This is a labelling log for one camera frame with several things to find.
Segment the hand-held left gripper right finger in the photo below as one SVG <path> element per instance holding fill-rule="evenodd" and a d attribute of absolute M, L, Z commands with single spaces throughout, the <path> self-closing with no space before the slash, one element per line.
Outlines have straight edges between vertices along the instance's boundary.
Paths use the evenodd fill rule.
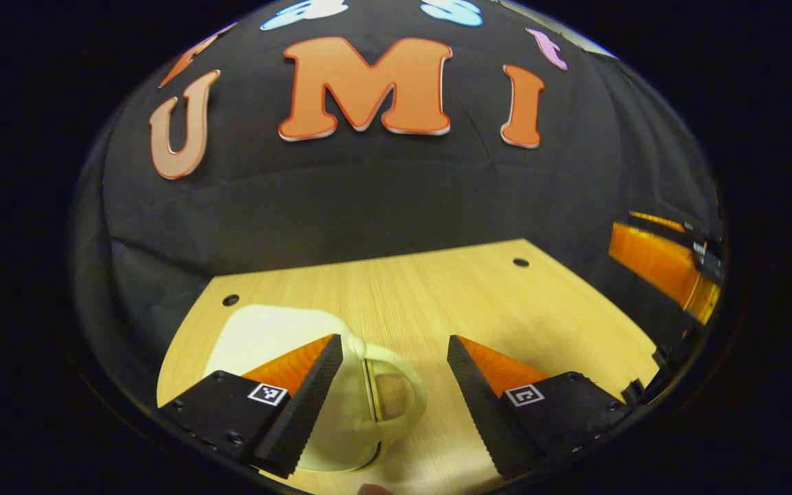
<path fill-rule="evenodd" d="M 584 374 L 549 377 L 464 336 L 450 336 L 447 360 L 505 480 L 565 465 L 630 414 L 626 402 Z"/>

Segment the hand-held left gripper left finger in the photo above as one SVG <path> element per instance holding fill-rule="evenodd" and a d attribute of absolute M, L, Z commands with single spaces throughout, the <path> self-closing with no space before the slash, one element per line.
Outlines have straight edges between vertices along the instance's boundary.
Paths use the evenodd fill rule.
<path fill-rule="evenodd" d="M 243 375 L 214 371 L 159 411 L 197 445 L 286 479 L 342 363 L 342 338 L 325 335 Z"/>

